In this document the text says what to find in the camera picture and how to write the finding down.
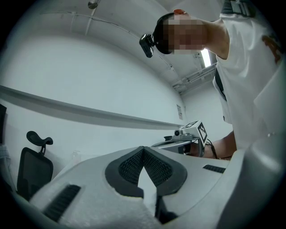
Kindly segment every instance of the person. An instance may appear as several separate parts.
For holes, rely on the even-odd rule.
[[[263,15],[249,6],[255,16],[226,11],[214,22],[175,9],[158,20],[153,33],[157,49],[164,54],[204,48],[216,54],[213,84],[222,104],[223,119],[233,126],[229,135],[213,142],[218,158],[231,157],[255,140],[286,129],[286,113],[282,110],[286,104],[283,50]],[[196,144],[191,144],[190,155],[198,155]],[[204,157],[214,158],[209,145]]]

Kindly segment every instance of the fluorescent light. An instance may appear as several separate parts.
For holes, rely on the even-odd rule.
[[[204,49],[201,51],[202,53],[202,57],[204,59],[204,62],[205,62],[205,67],[209,67],[210,66],[210,54],[209,54],[209,51],[207,49]]]

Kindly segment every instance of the black vent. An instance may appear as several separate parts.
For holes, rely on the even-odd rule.
[[[119,174],[128,182],[138,185],[139,176],[144,166],[143,149],[124,161],[118,168]]]
[[[206,170],[214,171],[214,172],[221,173],[221,174],[223,174],[223,172],[225,171],[225,168],[217,167],[213,165],[205,165],[203,168]]]
[[[171,166],[149,152],[145,153],[144,167],[156,187],[164,183],[172,175]]]
[[[65,187],[65,189],[62,190],[45,209],[44,215],[51,220],[58,222],[79,191],[80,187],[77,185]]]

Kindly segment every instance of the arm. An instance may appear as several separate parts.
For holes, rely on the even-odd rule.
[[[224,157],[231,157],[233,153],[236,151],[236,139],[234,137],[233,131],[230,132],[229,135],[222,138],[221,140],[213,142],[216,154],[218,158],[224,158]],[[191,156],[197,156],[198,155],[198,145],[197,144],[191,144]],[[211,148],[209,145],[205,146],[205,155],[206,158],[214,158],[213,152],[211,151]]]

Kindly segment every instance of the black mesh panel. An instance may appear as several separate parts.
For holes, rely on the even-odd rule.
[[[148,152],[145,152],[144,167],[156,187],[172,175],[172,168],[169,164]]]
[[[128,182],[138,185],[139,176],[144,166],[143,149],[124,161],[118,168],[119,174]]]

